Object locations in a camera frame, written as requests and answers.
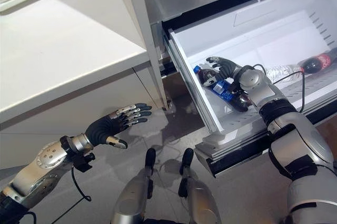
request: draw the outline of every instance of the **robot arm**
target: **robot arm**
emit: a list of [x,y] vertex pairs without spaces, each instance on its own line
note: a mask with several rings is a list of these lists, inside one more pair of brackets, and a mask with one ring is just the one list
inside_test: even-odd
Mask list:
[[312,123],[291,105],[267,76],[251,66],[220,58],[207,61],[232,78],[231,91],[247,92],[274,141],[269,156],[280,174],[290,178],[287,223],[335,223],[337,175],[333,155]]
[[150,106],[134,104],[121,108],[93,122],[75,137],[63,136],[41,149],[33,162],[23,168],[0,193],[0,222],[17,223],[30,208],[38,204],[57,185],[72,166],[85,172],[95,159],[89,153],[99,144],[126,149],[127,143],[115,137],[137,123],[146,122]]

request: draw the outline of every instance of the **freezer drawer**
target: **freezer drawer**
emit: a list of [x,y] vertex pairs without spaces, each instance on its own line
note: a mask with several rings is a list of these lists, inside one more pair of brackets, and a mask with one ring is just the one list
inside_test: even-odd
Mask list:
[[[201,87],[193,68],[207,67],[206,58],[220,56],[239,65],[265,67],[296,64],[337,46],[337,0],[253,0],[187,26],[168,29],[166,48],[181,73],[198,111],[212,133],[203,152],[212,159],[257,139],[265,132],[261,117],[250,107],[233,111]],[[306,76],[305,109],[311,112],[337,97],[337,66]],[[277,85],[296,107],[302,82]]]

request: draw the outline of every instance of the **plastic bottle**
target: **plastic bottle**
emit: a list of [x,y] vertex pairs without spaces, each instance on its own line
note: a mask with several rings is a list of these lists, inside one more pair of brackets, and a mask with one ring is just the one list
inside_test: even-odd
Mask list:
[[194,68],[194,73],[198,75],[200,83],[210,89],[213,93],[226,101],[233,109],[239,112],[246,112],[251,105],[250,99],[244,93],[232,94],[228,91],[231,85],[226,80],[217,80],[217,72],[210,69]]
[[329,52],[325,52],[320,55],[311,57],[301,62],[300,64],[306,74],[313,74],[329,67],[335,61],[336,58],[337,58],[337,47],[330,50]]
[[[279,79],[284,78],[287,75],[290,75],[291,73],[294,73],[296,71],[303,71],[303,69],[296,64],[291,64],[291,65],[266,68],[265,71],[267,77],[270,79],[272,83],[274,83]],[[282,80],[281,83],[297,81],[301,79],[301,76],[302,76],[301,73],[293,74],[292,76],[289,76],[286,79]]]

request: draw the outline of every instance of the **water bottle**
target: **water bottle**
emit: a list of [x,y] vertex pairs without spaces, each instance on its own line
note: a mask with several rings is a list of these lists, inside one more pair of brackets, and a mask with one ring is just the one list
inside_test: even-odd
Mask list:
[[226,80],[218,78],[215,70],[201,69],[199,66],[194,68],[194,73],[198,75],[200,83],[226,101],[233,109],[239,112],[246,112],[252,104],[250,99],[244,93],[231,93],[228,91],[231,85]]
[[[265,71],[267,77],[270,79],[270,81],[272,81],[272,83],[274,83],[279,79],[282,79],[287,75],[290,75],[291,73],[294,73],[296,71],[303,71],[303,68],[301,68],[296,64],[291,64],[291,65],[270,67],[265,69]],[[281,83],[297,81],[301,79],[301,76],[302,76],[301,73],[293,74],[292,76],[289,76],[286,79],[282,80]]]

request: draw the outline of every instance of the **gray tile floor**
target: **gray tile floor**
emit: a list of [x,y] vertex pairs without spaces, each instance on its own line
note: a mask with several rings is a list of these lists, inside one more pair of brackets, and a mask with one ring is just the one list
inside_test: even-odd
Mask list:
[[[156,149],[153,198],[148,200],[146,217],[188,223],[186,201],[177,195],[179,166],[184,150],[193,148],[207,130],[190,97],[173,102],[171,110],[156,110],[147,123],[133,126],[120,137],[127,150],[106,145],[95,148],[96,160],[86,173],[75,172],[83,191],[93,201],[82,201],[58,223],[109,223],[114,203],[127,182],[144,165],[147,148]],[[214,194],[223,223],[279,223],[286,215],[286,192],[290,181],[277,172],[267,155],[235,167],[215,179],[194,158],[192,168]],[[18,168],[0,171],[0,187],[7,184]],[[55,190],[32,210],[38,223],[51,223],[81,196],[70,173]],[[24,217],[23,224],[32,223]]]

